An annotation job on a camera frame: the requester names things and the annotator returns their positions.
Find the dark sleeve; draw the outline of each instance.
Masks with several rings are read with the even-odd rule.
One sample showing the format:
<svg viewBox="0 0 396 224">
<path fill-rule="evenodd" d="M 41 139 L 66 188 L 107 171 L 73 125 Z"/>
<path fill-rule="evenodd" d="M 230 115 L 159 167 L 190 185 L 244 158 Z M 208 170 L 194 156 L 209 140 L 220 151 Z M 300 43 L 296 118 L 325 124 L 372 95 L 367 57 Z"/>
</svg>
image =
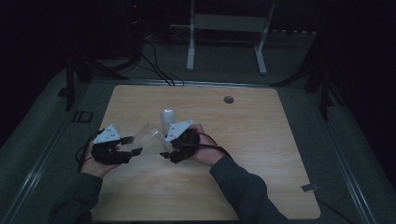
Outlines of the dark sleeve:
<svg viewBox="0 0 396 224">
<path fill-rule="evenodd" d="M 267 186 L 259 176 L 226 156 L 212 166 L 210 174 L 242 223 L 288 223 L 269 200 Z"/>
<path fill-rule="evenodd" d="M 50 214 L 50 222 L 91 223 L 90 210 L 98 203 L 103 179 L 95 175 L 78 173 L 72 180 L 62 199 L 56 203 Z"/>
</svg>

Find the white cylinder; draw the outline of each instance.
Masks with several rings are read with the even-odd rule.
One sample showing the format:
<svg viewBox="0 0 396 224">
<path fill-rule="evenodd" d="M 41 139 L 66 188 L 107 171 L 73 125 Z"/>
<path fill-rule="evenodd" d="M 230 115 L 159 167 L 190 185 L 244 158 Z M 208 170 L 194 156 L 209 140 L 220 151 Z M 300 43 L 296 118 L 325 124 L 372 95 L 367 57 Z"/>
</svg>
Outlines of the white cylinder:
<svg viewBox="0 0 396 224">
<path fill-rule="evenodd" d="M 173 109 L 165 109 L 161 113 L 161 124 L 163 126 L 163 134 L 166 136 L 169 132 L 171 123 L 176 122 L 176 114 Z"/>
</svg>

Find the desk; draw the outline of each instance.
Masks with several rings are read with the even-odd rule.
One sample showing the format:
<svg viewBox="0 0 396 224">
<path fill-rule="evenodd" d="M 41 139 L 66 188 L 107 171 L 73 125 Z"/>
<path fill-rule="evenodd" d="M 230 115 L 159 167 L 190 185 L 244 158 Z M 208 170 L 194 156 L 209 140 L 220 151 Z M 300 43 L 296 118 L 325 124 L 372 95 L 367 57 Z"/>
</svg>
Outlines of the desk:
<svg viewBox="0 0 396 224">
<path fill-rule="evenodd" d="M 232 96 L 233 104 L 226 104 L 225 96 Z M 269 198 L 287 218 L 319 217 L 314 193 L 301 188 L 309 180 L 275 90 L 117 86 L 102 128 L 113 123 L 121 136 L 135 135 L 148 121 L 161 128 L 165 108 L 176 111 L 177 121 L 201 123 L 239 165 L 262 177 Z M 237 219 L 209 167 L 173 164 L 161 150 L 154 143 L 106 176 L 94 221 Z"/>
</svg>

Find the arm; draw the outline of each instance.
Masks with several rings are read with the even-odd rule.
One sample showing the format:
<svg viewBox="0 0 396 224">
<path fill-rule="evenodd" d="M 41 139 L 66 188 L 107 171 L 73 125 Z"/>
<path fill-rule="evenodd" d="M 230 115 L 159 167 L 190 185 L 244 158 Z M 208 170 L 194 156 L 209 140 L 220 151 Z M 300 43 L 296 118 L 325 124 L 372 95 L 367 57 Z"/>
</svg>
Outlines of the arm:
<svg viewBox="0 0 396 224">
<path fill-rule="evenodd" d="M 60 202 L 53 206 L 49 215 L 51 223 L 92 223 L 89 211 L 98 203 L 103 178 L 119 165 L 103 165 L 92 158 L 91 151 L 92 142 L 86 150 L 80 173 L 74 177 Z"/>
<path fill-rule="evenodd" d="M 203 133 L 201 125 L 192 127 Z M 202 135 L 201 144 L 215 146 L 216 143 Z M 191 157 L 204 165 L 211 166 L 210 174 L 219 184 L 224 197 L 233 207 L 242 223 L 286 223 L 283 216 L 269 200 L 267 187 L 257 175 L 248 173 L 232 159 L 211 148 L 199 149 Z"/>
<path fill-rule="evenodd" d="M 53 207 L 52 223 L 91 223 L 89 211 L 98 203 L 102 182 L 103 179 L 95 175 L 77 174 L 60 202 Z"/>
</svg>

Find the hand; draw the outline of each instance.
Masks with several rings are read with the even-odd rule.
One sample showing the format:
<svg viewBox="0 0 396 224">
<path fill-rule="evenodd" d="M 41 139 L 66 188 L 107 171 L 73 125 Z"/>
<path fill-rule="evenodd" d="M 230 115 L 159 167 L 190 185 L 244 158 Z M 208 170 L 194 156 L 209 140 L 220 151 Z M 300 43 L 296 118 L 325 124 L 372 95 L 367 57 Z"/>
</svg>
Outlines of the hand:
<svg viewBox="0 0 396 224">
<path fill-rule="evenodd" d="M 205 133 L 204 128 L 202 127 L 201 124 L 191 125 L 190 128 L 194 129 L 198 133 Z M 217 145 L 210 137 L 208 137 L 204 134 L 200 134 L 200 137 L 201 137 L 200 144 L 210 145 L 210 146 Z M 223 156 L 224 156 L 224 153 L 222 153 L 214 148 L 206 147 L 206 148 L 198 149 L 195 152 L 195 154 L 190 157 L 190 160 L 198 161 L 203 165 L 212 166 L 216 162 L 218 162 Z"/>
<path fill-rule="evenodd" d="M 112 169 L 115 169 L 118 166 L 120 166 L 119 164 L 104 165 L 104 164 L 96 161 L 91 154 L 92 147 L 93 147 L 93 142 L 90 142 L 90 145 L 88 146 L 86 153 L 85 153 L 84 160 L 86 160 L 86 161 L 82 164 L 82 167 L 81 167 L 82 173 L 89 174 L 89 175 L 96 175 L 100 178 L 103 178 Z"/>
</svg>

